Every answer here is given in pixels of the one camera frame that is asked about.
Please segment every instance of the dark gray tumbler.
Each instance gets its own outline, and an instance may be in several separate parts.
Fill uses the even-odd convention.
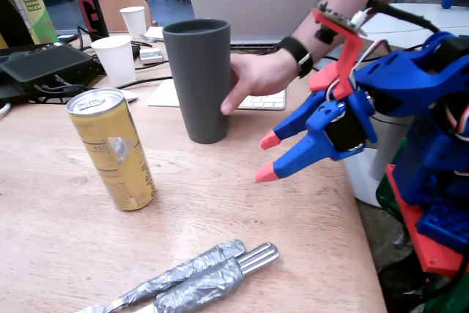
[[[215,143],[228,133],[220,105],[231,88],[229,24],[216,19],[163,28],[169,66],[189,138]]]

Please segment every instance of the white paper cup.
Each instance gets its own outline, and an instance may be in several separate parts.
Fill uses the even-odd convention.
[[[106,37],[91,43],[113,86],[136,81],[132,38],[128,35]]]
[[[121,9],[120,13],[132,38],[140,39],[140,34],[147,32],[144,7],[126,7]]]

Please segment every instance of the white keyboard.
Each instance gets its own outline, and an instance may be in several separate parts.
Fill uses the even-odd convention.
[[[149,106],[179,106],[176,88],[173,80],[165,80],[155,90],[148,101]],[[281,91],[274,95],[254,97],[249,95],[238,109],[254,110],[283,110],[286,106],[286,92]]]
[[[285,109],[285,90],[274,95],[255,97],[249,95],[238,106],[238,109],[283,110]]]

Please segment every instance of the watch strap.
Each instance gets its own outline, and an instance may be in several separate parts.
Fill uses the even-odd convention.
[[[311,54],[304,45],[300,43],[300,41],[293,37],[285,37],[278,44],[278,47],[285,49],[295,58],[298,66],[300,67],[299,76],[301,78],[308,75],[313,69],[313,59],[311,58]]]

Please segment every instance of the human hand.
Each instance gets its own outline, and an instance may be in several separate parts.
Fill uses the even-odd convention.
[[[230,115],[248,95],[272,95],[287,88],[299,72],[293,56],[281,49],[273,54],[232,54],[234,87],[221,104],[221,112]]]

